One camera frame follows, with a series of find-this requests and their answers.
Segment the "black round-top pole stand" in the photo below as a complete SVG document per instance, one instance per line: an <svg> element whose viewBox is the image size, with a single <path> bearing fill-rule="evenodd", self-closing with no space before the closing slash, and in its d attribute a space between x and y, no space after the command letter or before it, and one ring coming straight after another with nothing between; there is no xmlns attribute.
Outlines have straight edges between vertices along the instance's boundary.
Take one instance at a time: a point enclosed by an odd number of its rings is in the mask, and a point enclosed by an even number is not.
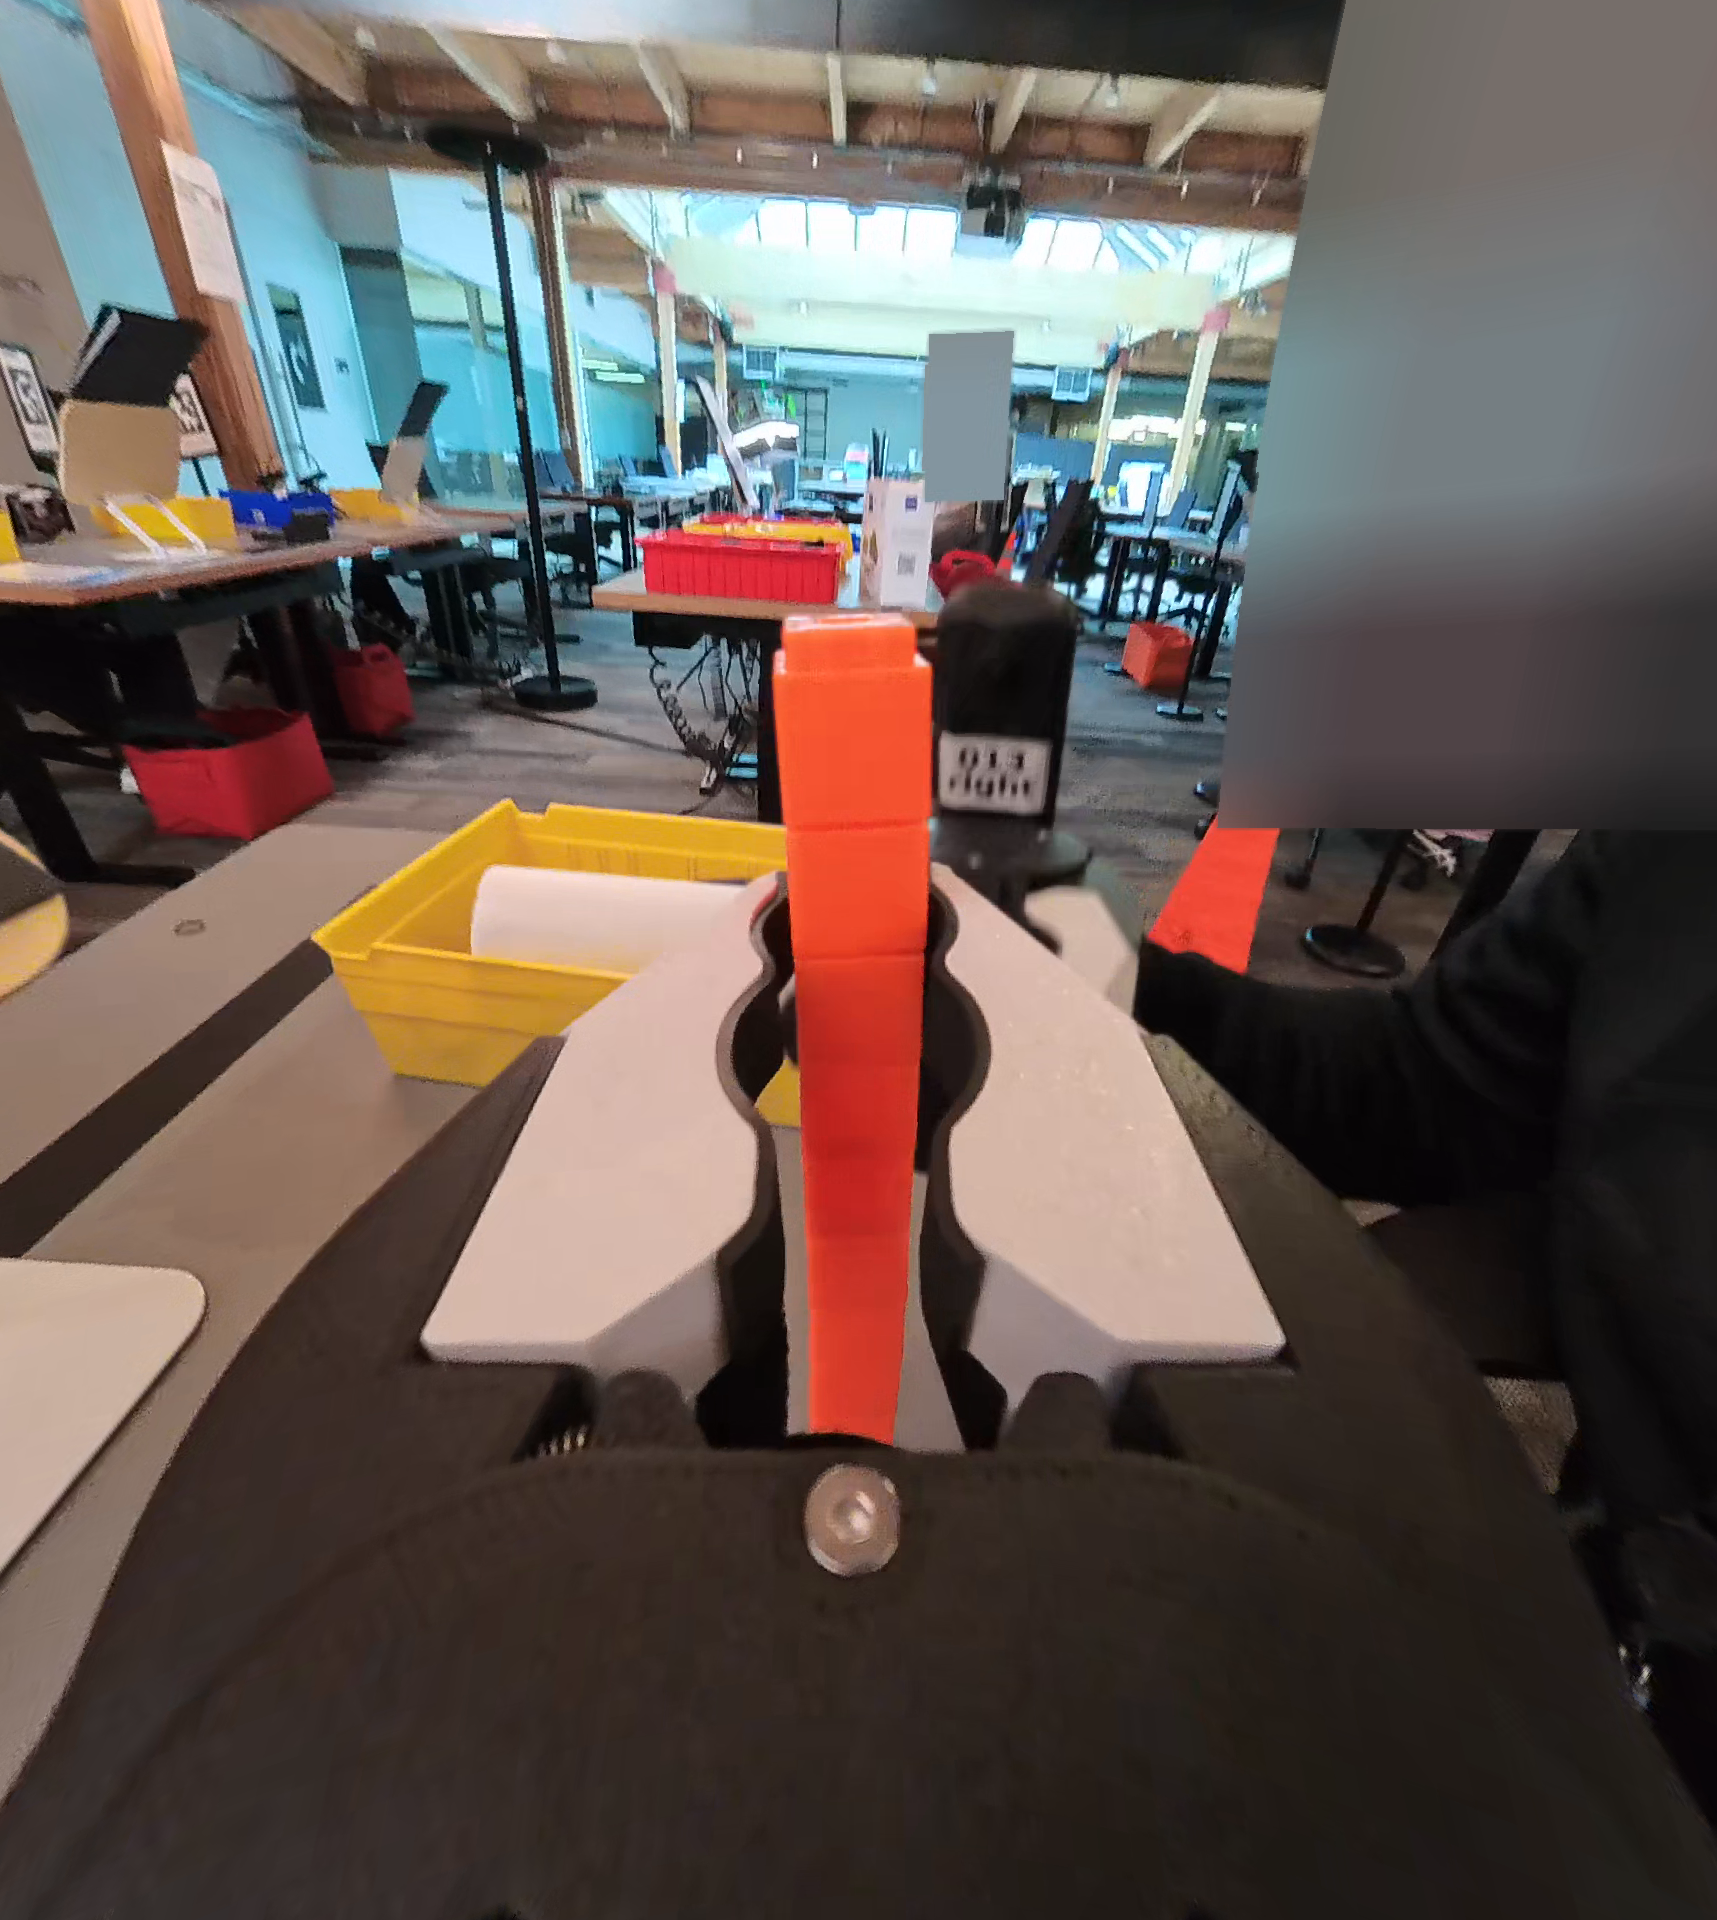
<svg viewBox="0 0 1717 1920"><path fill-rule="evenodd" d="M508 162L534 162L540 152L534 143L523 140L517 133L485 132L458 121L435 124L430 132L426 132L426 143L437 157L478 171L484 185L511 386L515 466L525 506L525 531L519 539L519 594L525 625L534 632L540 656L538 665L528 665L511 681L508 698L521 717L540 724L558 724L594 710L598 703L598 688L582 675L568 675L558 657L558 624L545 573L546 547L540 528L531 396L513 291L505 175Z"/></svg>

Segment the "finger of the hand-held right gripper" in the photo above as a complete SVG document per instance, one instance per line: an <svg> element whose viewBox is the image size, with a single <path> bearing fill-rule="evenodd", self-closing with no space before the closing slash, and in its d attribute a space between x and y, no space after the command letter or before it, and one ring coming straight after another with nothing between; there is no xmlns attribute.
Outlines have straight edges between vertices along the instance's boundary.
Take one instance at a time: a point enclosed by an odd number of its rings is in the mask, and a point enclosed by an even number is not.
<svg viewBox="0 0 1717 1920"><path fill-rule="evenodd" d="M1039 889L1025 896L1024 921L1112 1010L1131 1010L1139 933L1122 922L1104 892L1092 887Z"/></svg>

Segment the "long wooden desk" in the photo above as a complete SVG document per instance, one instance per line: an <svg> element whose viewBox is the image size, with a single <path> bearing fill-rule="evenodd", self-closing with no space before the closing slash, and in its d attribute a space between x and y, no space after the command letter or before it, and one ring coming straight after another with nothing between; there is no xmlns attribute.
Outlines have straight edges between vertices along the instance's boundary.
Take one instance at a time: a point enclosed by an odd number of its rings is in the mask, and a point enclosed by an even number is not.
<svg viewBox="0 0 1717 1920"><path fill-rule="evenodd" d="M77 647L182 645L190 630L241 625L279 709L311 717L329 762L381 763L385 745L349 729L331 667L322 662L316 607L341 589L357 559L419 555L435 568L455 566L461 542L523 537L525 508L426 506L408 519L341 519L329 540L233 542L153 550L101 534L69 534L45 558L0 564L0 624L32 638L75 667ZM189 870L99 861L54 781L54 759L110 772L115 759L90 745L36 732L0 671L0 793L30 833L30 850L63 884L172 889Z"/></svg>

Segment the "small wooden desk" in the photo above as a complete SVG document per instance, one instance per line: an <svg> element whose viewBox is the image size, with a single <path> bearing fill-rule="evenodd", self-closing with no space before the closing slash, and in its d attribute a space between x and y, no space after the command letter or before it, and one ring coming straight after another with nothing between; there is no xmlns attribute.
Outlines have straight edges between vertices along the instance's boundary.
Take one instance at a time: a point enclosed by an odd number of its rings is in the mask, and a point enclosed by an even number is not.
<svg viewBox="0 0 1717 1920"><path fill-rule="evenodd" d="M763 681L779 651L780 625L790 617L830 617L871 613L861 605L856 564L845 566L838 602L833 605L779 605L769 601L728 599L717 594L658 594L646 587L642 568L634 568L603 583L591 594L591 607L624 613L632 622L634 645L646 651L685 648L701 641L739 641L752 648L755 685L763 698ZM926 635L938 625L941 596L935 586L920 589L920 602L903 613ZM756 713L756 819L763 824L782 822L782 796L779 777L776 728L766 713Z"/></svg>

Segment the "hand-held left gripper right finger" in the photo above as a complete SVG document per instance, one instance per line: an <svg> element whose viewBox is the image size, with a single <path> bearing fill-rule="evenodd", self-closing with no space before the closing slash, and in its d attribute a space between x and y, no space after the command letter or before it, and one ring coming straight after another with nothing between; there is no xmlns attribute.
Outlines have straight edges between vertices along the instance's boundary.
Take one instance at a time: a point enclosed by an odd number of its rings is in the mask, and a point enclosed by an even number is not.
<svg viewBox="0 0 1717 1920"><path fill-rule="evenodd" d="M1110 1402L1142 1366L1270 1366L1285 1329L1152 1044L1024 922L932 872L941 1116L920 1317L957 1396L1045 1376Z"/></svg>

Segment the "person's right forearm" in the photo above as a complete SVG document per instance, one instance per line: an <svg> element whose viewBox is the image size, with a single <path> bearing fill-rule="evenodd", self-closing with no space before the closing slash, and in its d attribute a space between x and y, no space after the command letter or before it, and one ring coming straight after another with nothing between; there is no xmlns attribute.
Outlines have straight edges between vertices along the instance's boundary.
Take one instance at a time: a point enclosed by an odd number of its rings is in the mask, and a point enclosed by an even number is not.
<svg viewBox="0 0 1717 1920"><path fill-rule="evenodd" d="M1131 1016L1314 1179L1398 1209L1549 1179L1598 864L1583 837L1390 992L1308 990L1139 947Z"/></svg>

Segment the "yellow plastic bin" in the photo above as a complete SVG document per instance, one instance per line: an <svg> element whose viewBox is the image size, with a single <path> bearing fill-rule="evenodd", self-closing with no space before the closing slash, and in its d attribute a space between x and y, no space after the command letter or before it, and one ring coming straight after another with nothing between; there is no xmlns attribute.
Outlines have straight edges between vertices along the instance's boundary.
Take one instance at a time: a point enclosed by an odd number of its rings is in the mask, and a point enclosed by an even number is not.
<svg viewBox="0 0 1717 1920"><path fill-rule="evenodd" d="M500 802L322 925L316 942L392 1072L484 1088L632 979L472 959L471 907L487 867L745 881L780 872L785 852L785 828L772 824Z"/></svg>

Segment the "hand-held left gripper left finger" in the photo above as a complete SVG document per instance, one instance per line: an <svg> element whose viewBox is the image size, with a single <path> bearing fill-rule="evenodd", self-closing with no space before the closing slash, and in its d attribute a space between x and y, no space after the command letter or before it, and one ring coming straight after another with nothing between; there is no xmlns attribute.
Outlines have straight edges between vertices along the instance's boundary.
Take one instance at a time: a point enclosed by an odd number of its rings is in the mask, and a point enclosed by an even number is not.
<svg viewBox="0 0 1717 1920"><path fill-rule="evenodd" d="M780 887L656 959L562 1036L419 1348L444 1364L652 1372L701 1391L728 1360L720 1262L761 1209L769 1129L728 1024L766 984Z"/></svg>

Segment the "white roll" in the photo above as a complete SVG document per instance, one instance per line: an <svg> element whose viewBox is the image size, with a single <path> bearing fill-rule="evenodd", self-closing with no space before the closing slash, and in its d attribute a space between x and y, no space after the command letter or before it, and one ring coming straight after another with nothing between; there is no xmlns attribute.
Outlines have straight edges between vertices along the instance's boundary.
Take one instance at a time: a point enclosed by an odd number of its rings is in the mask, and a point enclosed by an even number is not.
<svg viewBox="0 0 1717 1920"><path fill-rule="evenodd" d="M692 881L604 872L487 867L471 907L469 953L558 973L637 977L687 952L746 947L785 874Z"/></svg>

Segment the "orange traffic cone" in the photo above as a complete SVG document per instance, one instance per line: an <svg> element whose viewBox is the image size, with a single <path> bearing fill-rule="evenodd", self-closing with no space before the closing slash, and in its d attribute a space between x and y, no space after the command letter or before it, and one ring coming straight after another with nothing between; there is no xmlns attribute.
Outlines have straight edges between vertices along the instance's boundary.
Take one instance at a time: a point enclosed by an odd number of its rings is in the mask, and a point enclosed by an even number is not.
<svg viewBox="0 0 1717 1920"><path fill-rule="evenodd" d="M1281 828L1209 824L1152 922L1142 956L1195 956L1226 973L1247 973L1278 839Z"/></svg>

